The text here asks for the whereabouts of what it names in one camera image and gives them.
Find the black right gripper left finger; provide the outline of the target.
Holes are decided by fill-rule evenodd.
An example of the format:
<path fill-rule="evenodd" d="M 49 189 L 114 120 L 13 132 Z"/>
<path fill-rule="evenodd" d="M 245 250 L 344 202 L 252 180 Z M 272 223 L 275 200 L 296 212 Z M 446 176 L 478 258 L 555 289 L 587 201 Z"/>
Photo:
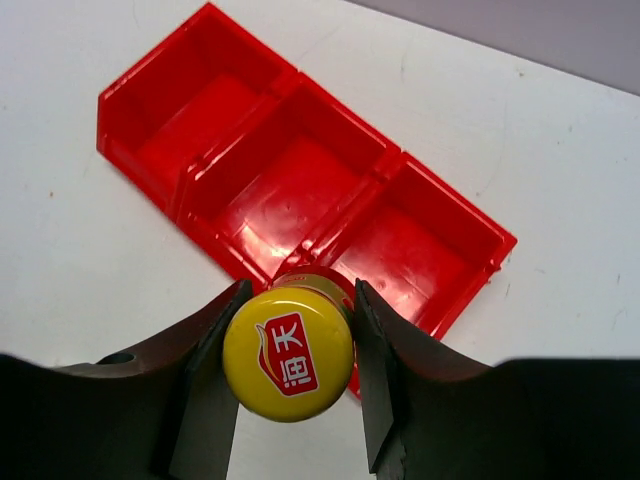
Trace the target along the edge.
<path fill-rule="evenodd" d="M 222 479 L 238 401 L 223 336 L 252 286 L 95 363 L 43 367 L 1 358 L 5 479 Z"/>

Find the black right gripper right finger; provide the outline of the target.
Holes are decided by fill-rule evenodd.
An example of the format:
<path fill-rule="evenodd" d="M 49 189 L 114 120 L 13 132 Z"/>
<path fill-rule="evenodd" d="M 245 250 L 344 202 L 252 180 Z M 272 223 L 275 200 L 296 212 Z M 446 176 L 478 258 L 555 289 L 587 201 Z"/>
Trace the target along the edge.
<path fill-rule="evenodd" d="M 635 359 L 475 361 L 365 281 L 353 319 L 368 468 L 379 479 L 635 479 Z"/>

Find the yellow cap sauce bottle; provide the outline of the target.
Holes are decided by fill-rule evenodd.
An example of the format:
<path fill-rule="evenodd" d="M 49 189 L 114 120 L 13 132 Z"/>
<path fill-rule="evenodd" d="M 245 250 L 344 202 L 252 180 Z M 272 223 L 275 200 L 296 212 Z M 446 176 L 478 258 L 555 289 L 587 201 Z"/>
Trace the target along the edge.
<path fill-rule="evenodd" d="M 239 403 L 294 423 L 329 409 L 355 370 L 354 284 L 321 266 L 297 267 L 244 304 L 223 340 L 222 366 Z"/>

